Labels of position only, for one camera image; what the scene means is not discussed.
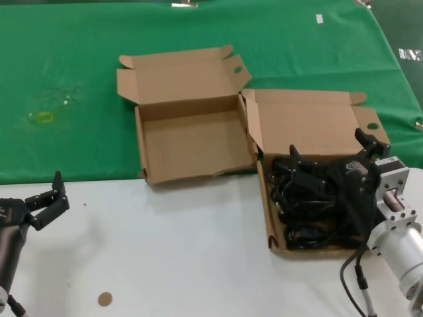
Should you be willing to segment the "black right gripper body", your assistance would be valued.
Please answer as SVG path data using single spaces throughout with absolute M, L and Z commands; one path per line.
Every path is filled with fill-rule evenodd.
M 325 193 L 334 197 L 357 232 L 367 238 L 375 226 L 375 189 L 372 158 L 342 157 L 326 163 Z

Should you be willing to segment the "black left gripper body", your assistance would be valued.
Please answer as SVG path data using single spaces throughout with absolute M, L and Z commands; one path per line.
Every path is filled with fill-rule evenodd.
M 30 199 L 1 198 L 1 287 L 11 287 L 26 243 Z

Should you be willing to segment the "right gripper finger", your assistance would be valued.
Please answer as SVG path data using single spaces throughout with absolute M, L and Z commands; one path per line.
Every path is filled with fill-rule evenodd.
M 289 146 L 291 181 L 298 186 L 326 197 L 330 195 L 327 187 L 328 163 L 301 158 L 294 145 Z
M 361 128 L 355 130 L 355 138 L 362 146 L 362 150 L 355 155 L 359 162 L 374 162 L 389 156 L 390 146 L 379 141 L 376 136 L 366 134 Z

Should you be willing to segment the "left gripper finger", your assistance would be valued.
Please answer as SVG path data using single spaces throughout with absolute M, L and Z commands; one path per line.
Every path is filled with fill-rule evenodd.
M 28 222 L 36 230 L 42 230 L 69 208 L 65 184 L 61 172 L 56 171 L 50 191 L 25 199 L 29 209 Z

